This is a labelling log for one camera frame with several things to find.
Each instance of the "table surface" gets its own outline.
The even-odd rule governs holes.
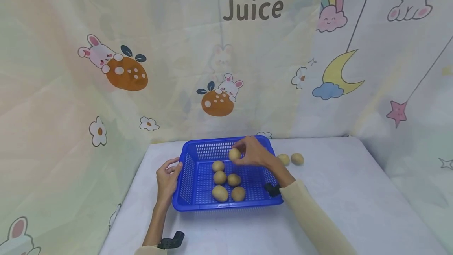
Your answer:
[[[150,145],[101,255],[133,255],[148,229],[157,195],[155,171],[179,156],[184,142]],[[301,153],[289,171],[304,181],[358,254],[447,254],[354,137],[272,139],[275,154]],[[185,233],[169,254],[317,254],[286,204],[242,210],[179,213],[170,207],[164,237]]]

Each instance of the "pink star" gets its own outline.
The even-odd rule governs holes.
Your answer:
[[[404,111],[406,109],[407,102],[402,103],[400,105],[396,101],[391,100],[390,104],[392,106],[392,111],[389,112],[389,114],[387,114],[386,116],[388,118],[391,118],[391,119],[393,119],[395,121],[395,128],[397,128],[398,125],[400,124],[400,121],[406,121],[407,120],[406,114],[404,113]]]

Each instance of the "pink cloud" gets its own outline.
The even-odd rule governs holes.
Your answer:
[[[337,12],[337,8],[334,5],[329,5],[321,11],[316,29],[320,32],[331,32],[346,25],[347,22],[348,18],[346,18],[343,11]]]

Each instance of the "cartoon print curtain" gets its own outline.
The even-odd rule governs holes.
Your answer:
[[[97,254],[150,142],[253,134],[360,137],[453,252],[451,1],[0,2],[0,255]]]
[[[289,136],[320,1],[0,0],[0,255],[97,254],[151,142]]]

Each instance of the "small potato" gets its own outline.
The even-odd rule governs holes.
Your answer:
[[[230,150],[229,156],[230,156],[230,160],[235,161],[235,160],[241,158],[241,152],[236,148],[232,148]]]
[[[300,153],[294,153],[291,155],[291,162],[296,166],[304,164],[304,157]]]
[[[241,184],[241,177],[237,174],[228,175],[228,184],[232,187],[238,186]]]
[[[283,163],[284,166],[289,166],[289,157],[286,154],[279,154],[277,156]]]
[[[215,186],[212,190],[212,196],[219,202],[226,202],[228,199],[228,191],[223,186]]]
[[[214,174],[214,183],[217,185],[222,185],[227,179],[226,174],[223,171],[218,171]]]
[[[233,198],[233,201],[235,202],[242,202],[244,201],[245,198],[245,189],[242,188],[241,186],[236,187],[233,189],[231,192],[231,198]]]
[[[215,161],[212,163],[212,170],[214,172],[223,171],[225,169],[225,164],[222,161]]]

